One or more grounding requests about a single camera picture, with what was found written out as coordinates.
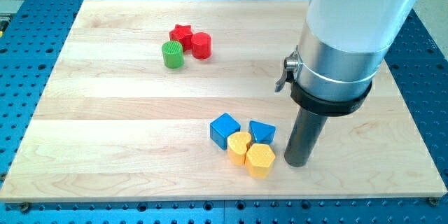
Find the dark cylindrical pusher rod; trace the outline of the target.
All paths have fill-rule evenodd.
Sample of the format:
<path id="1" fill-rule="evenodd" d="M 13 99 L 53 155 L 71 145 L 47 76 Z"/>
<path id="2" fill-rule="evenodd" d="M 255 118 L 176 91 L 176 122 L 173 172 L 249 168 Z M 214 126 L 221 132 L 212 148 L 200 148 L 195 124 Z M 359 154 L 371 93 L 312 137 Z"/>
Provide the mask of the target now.
<path id="1" fill-rule="evenodd" d="M 301 108 L 295 119 L 290 138 L 283 154 L 285 161 L 292 167 L 306 165 L 327 117 Z"/>

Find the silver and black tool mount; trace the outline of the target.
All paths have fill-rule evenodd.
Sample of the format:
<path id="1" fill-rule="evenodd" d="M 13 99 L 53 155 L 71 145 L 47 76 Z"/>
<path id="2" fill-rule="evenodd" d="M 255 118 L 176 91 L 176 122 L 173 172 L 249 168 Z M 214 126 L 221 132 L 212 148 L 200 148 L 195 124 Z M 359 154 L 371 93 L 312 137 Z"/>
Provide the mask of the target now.
<path id="1" fill-rule="evenodd" d="M 387 47 L 375 52 L 339 50 L 304 24 L 298 44 L 283 61 L 275 91 L 290 83 L 290 97 L 301 108 L 326 117 L 348 115 L 369 95 L 387 51 Z"/>

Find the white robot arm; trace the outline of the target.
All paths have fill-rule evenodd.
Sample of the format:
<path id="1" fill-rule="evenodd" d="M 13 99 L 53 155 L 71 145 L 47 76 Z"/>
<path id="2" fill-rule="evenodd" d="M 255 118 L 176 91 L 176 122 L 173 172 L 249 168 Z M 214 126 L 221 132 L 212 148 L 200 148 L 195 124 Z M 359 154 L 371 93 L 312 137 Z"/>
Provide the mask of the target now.
<path id="1" fill-rule="evenodd" d="M 305 165 L 329 117 L 356 111 L 416 0 L 310 0 L 300 40 L 276 82 L 300 106 L 284 153 Z"/>

